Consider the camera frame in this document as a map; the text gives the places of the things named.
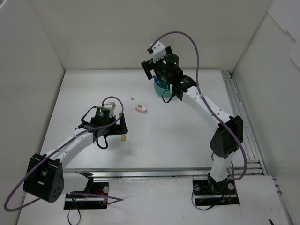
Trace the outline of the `clear blue spray bottle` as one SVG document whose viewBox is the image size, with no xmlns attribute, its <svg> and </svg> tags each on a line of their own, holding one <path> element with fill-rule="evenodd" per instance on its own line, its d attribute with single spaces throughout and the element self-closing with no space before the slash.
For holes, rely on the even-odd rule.
<svg viewBox="0 0 300 225">
<path fill-rule="evenodd" d="M 159 78 L 157 78 L 155 75 L 153 76 L 153 79 L 154 79 L 154 82 L 155 82 L 155 84 L 156 85 L 160 85 L 160 79 Z"/>
</svg>

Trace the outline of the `pink white mini stapler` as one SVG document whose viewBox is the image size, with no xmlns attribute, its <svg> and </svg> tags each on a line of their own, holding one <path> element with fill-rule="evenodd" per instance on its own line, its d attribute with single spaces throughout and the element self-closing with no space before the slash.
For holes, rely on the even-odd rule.
<svg viewBox="0 0 300 225">
<path fill-rule="evenodd" d="M 147 113 L 147 108 L 143 106 L 142 104 L 137 104 L 135 107 L 135 110 L 140 113 Z"/>
</svg>

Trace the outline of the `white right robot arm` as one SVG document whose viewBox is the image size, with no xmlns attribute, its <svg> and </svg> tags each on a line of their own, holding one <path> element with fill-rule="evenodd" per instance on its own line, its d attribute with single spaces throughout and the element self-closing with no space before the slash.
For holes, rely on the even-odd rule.
<svg viewBox="0 0 300 225">
<path fill-rule="evenodd" d="M 210 148 L 214 154 L 213 166 L 208 174 L 207 187 L 213 193 L 227 187 L 229 169 L 238 144 L 243 142 L 243 120 L 233 117 L 204 96 L 196 81 L 185 75 L 179 67 L 179 57 L 170 46 L 163 44 L 147 50 L 153 57 L 141 63 L 148 79 L 163 81 L 173 97 L 192 107 L 212 128 Z"/>
</svg>

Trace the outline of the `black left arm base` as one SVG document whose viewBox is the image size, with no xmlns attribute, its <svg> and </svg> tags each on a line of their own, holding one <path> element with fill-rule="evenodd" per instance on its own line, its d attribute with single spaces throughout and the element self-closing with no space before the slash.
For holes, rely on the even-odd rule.
<svg viewBox="0 0 300 225">
<path fill-rule="evenodd" d="M 74 190 L 74 192 L 83 192 L 84 195 L 66 194 L 64 210 L 104 210 L 108 207 L 108 198 L 94 197 L 86 195 L 105 195 L 109 193 L 109 181 L 94 181 L 93 174 L 90 172 L 76 172 L 76 175 L 87 179 L 83 190 Z"/>
</svg>

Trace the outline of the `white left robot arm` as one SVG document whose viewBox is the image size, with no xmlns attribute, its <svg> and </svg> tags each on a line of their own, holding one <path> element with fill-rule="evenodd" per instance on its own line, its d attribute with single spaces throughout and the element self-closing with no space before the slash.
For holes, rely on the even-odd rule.
<svg viewBox="0 0 300 225">
<path fill-rule="evenodd" d="M 102 137 L 124 135 L 128 132 L 125 116 L 114 114 L 109 105 L 97 106 L 90 121 L 81 118 L 81 124 L 65 143 L 52 151 L 30 158 L 23 190 L 49 203 L 55 202 L 62 194 L 79 193 L 84 197 L 93 193 L 93 177 L 90 172 L 65 172 L 67 165 L 85 148 L 98 143 Z"/>
</svg>

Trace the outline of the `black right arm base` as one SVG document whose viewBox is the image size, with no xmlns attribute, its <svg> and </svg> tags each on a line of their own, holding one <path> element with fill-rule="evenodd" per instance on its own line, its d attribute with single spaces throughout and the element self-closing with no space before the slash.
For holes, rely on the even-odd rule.
<svg viewBox="0 0 300 225">
<path fill-rule="evenodd" d="M 217 190 L 212 190 L 208 180 L 193 180 L 192 203 L 200 210 L 209 210 L 215 206 L 239 205 L 239 197 L 232 179 Z"/>
</svg>

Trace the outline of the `teal round desk organizer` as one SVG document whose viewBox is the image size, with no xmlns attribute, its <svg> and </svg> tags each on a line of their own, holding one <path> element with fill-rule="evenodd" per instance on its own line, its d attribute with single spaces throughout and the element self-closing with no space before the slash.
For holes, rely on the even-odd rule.
<svg viewBox="0 0 300 225">
<path fill-rule="evenodd" d="M 161 80 L 154 81 L 154 90 L 160 98 L 161 97 L 169 98 L 172 95 L 171 92 L 169 91 L 168 84 Z"/>
</svg>

